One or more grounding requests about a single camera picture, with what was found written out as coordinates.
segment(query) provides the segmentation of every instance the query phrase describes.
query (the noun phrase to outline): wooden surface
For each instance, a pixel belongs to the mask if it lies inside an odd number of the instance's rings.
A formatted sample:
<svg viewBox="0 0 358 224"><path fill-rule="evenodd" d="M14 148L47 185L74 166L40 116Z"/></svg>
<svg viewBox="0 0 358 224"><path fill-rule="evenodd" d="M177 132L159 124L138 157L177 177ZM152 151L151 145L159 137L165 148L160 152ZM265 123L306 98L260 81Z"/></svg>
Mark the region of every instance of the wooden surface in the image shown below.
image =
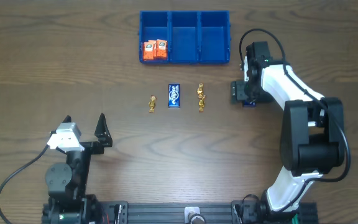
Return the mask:
<svg viewBox="0 0 358 224"><path fill-rule="evenodd" d="M140 10L222 9L231 12L229 64L139 63ZM340 183L314 184L303 201L318 203L321 223L358 222L356 0L0 1L0 184L42 150L67 114L89 140L103 112L114 147L92 158L87 190L100 200L230 202L260 195L282 166L282 110L276 103L247 110L229 104L230 82L242 78L238 42L254 27L281 40L310 87L342 100L351 171ZM254 40L271 39L252 34L244 45ZM279 58L273 42L270 48ZM203 114L199 82L207 95ZM181 84L179 110L167 108L169 83ZM155 114L148 113L150 95L158 98ZM45 171L64 160L47 151L7 184L1 204L12 222L40 223Z"/></svg>

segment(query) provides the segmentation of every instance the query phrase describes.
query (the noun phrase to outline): empty compartment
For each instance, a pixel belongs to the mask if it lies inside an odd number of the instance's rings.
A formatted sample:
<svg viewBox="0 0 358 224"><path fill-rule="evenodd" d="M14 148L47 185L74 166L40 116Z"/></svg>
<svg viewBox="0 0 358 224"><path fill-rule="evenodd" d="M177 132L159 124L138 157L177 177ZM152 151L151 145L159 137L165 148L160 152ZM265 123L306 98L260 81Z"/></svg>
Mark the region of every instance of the empty compartment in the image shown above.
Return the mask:
<svg viewBox="0 0 358 224"><path fill-rule="evenodd" d="M229 26L228 12L201 12L200 63L229 61Z"/></svg>
<svg viewBox="0 0 358 224"><path fill-rule="evenodd" d="M139 34L141 44L149 40L157 40L157 39L168 41L168 12L143 11L140 13L140 22L142 26L141 32ZM156 59L156 60L145 61L145 62L153 62L153 61L161 62L166 60Z"/></svg>
<svg viewBox="0 0 358 224"><path fill-rule="evenodd" d="M197 12L172 12L171 60L175 63L196 63Z"/></svg>

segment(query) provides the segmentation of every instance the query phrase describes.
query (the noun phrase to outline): gold candy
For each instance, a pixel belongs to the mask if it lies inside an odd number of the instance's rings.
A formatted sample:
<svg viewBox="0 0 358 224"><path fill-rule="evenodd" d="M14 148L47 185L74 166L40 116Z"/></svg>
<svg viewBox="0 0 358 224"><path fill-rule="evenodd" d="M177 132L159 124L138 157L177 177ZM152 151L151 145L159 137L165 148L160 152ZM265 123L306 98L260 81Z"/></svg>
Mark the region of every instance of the gold candy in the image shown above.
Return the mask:
<svg viewBox="0 0 358 224"><path fill-rule="evenodd" d="M150 102L149 102L149 107L150 107L150 109L149 109L149 113L154 113L154 108L155 108L155 100L156 100L157 98L155 97L155 96L151 96L150 97Z"/></svg>
<svg viewBox="0 0 358 224"><path fill-rule="evenodd" d="M204 107L205 107L205 101L204 101L204 99L205 99L205 95L203 95L202 97L201 97L201 99L200 99L200 101L198 102L198 106L200 106L200 108L198 109L198 112L203 112L204 111Z"/></svg>
<svg viewBox="0 0 358 224"><path fill-rule="evenodd" d="M204 94L204 84L200 83L198 84L198 89L197 89L197 95L198 95L198 98L201 99L203 97L203 94Z"/></svg>

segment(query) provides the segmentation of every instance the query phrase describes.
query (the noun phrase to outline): cable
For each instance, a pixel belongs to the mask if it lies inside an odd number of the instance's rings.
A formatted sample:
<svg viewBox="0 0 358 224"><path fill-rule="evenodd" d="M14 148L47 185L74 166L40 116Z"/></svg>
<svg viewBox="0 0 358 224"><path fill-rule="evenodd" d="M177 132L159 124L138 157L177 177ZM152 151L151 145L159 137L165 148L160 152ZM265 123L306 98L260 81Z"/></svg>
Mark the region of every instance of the cable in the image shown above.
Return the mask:
<svg viewBox="0 0 358 224"><path fill-rule="evenodd" d="M48 145L46 145L44 147L44 149L42 150L42 152L35 157L33 160L31 160L30 162L28 162L26 165L18 168L15 172L13 172L9 177L7 177L4 182L1 184L0 186L0 196L1 196L1 192L3 190L3 188L5 187L5 185L8 183L8 181L10 181L16 174L20 173L22 170L24 170L25 168L27 168L29 165L33 164L35 161L37 161L39 158L41 158L41 156L47 151L48 149ZM7 224L12 224L3 214L2 210L1 210L1 206L0 206L0 216L1 218L7 223Z"/></svg>
<svg viewBox="0 0 358 224"><path fill-rule="evenodd" d="M251 30L248 30L247 32L245 32L242 37L241 37L241 40L240 40L240 57L241 57L241 62L242 62L242 68L244 68L244 58L242 56L242 50L241 50L241 45L242 45L242 40L244 39L244 37L253 32L253 31L261 31L261 32L264 32L266 34L268 34L269 36L271 36L277 43L278 47L280 48L280 51L281 51L281 55L282 55L282 60L283 60L283 69L284 69L284 74L290 79L290 81L296 86L298 87L306 96L310 97L314 102L316 102L325 112L327 112L328 114L328 118L331 119L335 126L338 128L338 131L339 133L341 134L341 137L342 137L342 141L343 141L343 144L344 144L344 147L345 147L345 153L346 153L346 163L345 163L345 168L344 168L344 171L343 173L339 176L339 177L336 177L336 178L332 178L332 179L320 179L320 178L310 178L308 180L306 180L303 185L302 185L302 188L301 190L299 191L298 195L296 195L296 197L290 202L288 203L286 206L284 206L282 209L280 209L278 212L283 212L284 210L286 210L288 207L292 206L300 197L301 195L303 194L303 191L305 190L306 186L309 184L309 182L311 181L319 181L319 182L329 182L329 183L332 183L332 182L338 182L338 181L341 181L343 180L346 176L347 176L347 173L349 172L349 169L351 168L351 150L349 148L349 145L347 143L347 138L345 136L345 133L344 131L342 130L341 128L341 125L339 124L339 122L337 121L337 119L335 118L335 115L326 107L326 105L324 105L322 102L320 102L316 97L314 97L312 94L310 94L308 92L308 90L304 89L298 82L296 82L292 76L288 73L288 70L287 70L287 61L285 60L285 52L284 52L284 48L283 48L283 45L281 44L281 42L277 39L277 37L275 37L271 32L265 30L265 29L251 29Z"/></svg>

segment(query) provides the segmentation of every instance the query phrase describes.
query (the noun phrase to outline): blue plastic bin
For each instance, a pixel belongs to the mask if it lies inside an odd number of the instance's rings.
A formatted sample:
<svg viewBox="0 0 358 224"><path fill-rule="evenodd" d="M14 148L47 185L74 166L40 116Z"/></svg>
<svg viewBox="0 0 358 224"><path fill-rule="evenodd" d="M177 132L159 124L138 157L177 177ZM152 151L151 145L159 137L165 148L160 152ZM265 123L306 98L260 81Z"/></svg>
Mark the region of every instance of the blue plastic bin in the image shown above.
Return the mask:
<svg viewBox="0 0 358 224"><path fill-rule="evenodd" d="M143 60L143 43L167 41L166 60ZM229 11L141 11L139 60L142 63L228 63Z"/></svg>

